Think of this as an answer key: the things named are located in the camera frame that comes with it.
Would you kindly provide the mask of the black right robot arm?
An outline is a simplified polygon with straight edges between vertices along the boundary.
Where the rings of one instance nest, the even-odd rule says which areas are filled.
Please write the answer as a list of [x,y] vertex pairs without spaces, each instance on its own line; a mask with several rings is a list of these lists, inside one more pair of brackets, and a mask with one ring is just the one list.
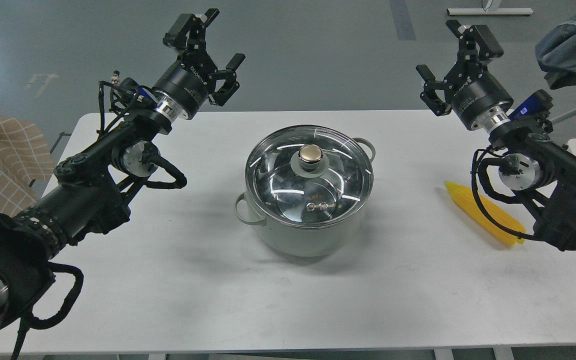
[[[474,152],[471,193],[477,209],[499,230],[517,239],[576,251],[576,155],[551,141],[548,119],[553,98],[538,89],[516,109],[513,98],[489,72],[489,63],[504,51],[486,25],[446,27],[458,39],[454,66],[442,80],[425,65],[420,99],[435,116],[455,112],[469,131],[483,129],[489,146]],[[534,218],[533,234],[500,224],[485,209],[478,189],[506,204],[521,204]]]

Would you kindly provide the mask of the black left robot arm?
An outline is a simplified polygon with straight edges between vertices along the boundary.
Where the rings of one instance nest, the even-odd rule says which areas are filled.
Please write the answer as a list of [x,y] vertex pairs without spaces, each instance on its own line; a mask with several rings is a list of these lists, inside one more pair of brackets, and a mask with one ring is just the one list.
[[206,30],[219,10],[183,13],[163,36],[177,54],[152,86],[113,73],[98,89],[97,139],[54,169],[57,187],[15,216],[0,213],[0,330],[19,321],[13,360],[29,330],[46,330],[70,313],[83,272],[53,262],[87,234],[108,234],[130,220],[130,202],[144,187],[182,189],[185,174],[162,157],[153,139],[175,120],[194,118],[202,105],[222,106],[238,91],[234,54],[219,69],[207,52]]

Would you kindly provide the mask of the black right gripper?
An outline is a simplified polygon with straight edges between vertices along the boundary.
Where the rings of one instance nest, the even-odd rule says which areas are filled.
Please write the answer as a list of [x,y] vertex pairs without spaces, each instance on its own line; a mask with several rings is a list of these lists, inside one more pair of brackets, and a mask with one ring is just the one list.
[[[473,131],[478,116],[494,107],[508,111],[514,104],[503,85],[488,71],[490,62],[505,52],[487,25],[462,25],[459,20],[447,20],[445,24],[458,38],[456,62],[446,77],[458,78],[458,82],[450,85],[437,80],[426,64],[417,64],[416,71],[423,79],[419,98],[435,116],[448,116],[453,110],[464,127]],[[438,91],[445,92],[445,100]]]

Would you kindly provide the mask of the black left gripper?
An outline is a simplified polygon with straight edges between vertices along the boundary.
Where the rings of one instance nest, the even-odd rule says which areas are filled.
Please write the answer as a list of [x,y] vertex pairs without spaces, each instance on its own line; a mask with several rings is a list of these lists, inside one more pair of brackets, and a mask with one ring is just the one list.
[[[155,111],[169,121],[192,120],[206,100],[222,107],[240,88],[236,71],[245,54],[234,54],[225,69],[201,73],[201,69],[211,67],[206,30],[219,14],[217,8],[204,14],[182,13],[163,36],[163,44],[175,50],[183,63],[174,62],[153,87]],[[223,81],[219,89],[217,81]]]

